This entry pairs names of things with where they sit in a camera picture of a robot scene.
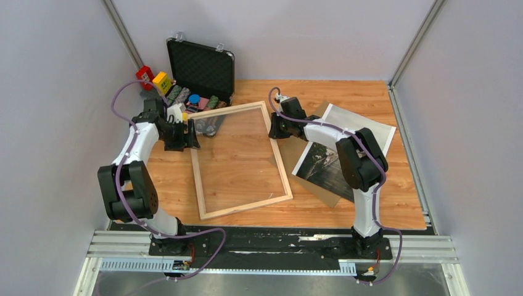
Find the black and white photo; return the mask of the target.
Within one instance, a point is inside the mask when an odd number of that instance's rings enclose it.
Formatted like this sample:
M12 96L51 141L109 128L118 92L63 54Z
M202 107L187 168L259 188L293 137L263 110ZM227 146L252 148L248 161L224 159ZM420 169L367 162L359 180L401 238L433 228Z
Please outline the black and white photo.
M361 189L382 181L388 170L385 159L396 128L328 104L320 120L308 125L304 152L292 174L321 188L322 195L335 194L349 201Z

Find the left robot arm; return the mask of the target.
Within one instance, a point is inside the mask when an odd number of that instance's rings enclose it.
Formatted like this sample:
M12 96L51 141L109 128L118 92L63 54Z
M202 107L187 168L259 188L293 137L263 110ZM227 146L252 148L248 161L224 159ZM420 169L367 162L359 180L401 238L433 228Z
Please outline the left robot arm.
M143 227L157 241L165 240L171 253L181 255L189 247L189 236L180 219L159 205L147 162L157 141L163 141L167 151L200 148L194 120L183 104L167 107L161 99L147 99L143 111L126 122L129 135L122 151L97 171L106 214L112 221Z

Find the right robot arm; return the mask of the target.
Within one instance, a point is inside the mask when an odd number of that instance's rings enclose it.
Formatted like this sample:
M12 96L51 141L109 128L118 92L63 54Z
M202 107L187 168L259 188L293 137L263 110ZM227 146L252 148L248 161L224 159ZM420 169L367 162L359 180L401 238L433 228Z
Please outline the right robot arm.
M307 116L296 97L278 94L268 102L273 109L268 134L271 139L294 136L337 152L342 176L354 196L356 216L352 226L352 249L359 257L370 256L383 238L377 200L388 170L373 132L368 128L351 131L319 117Z

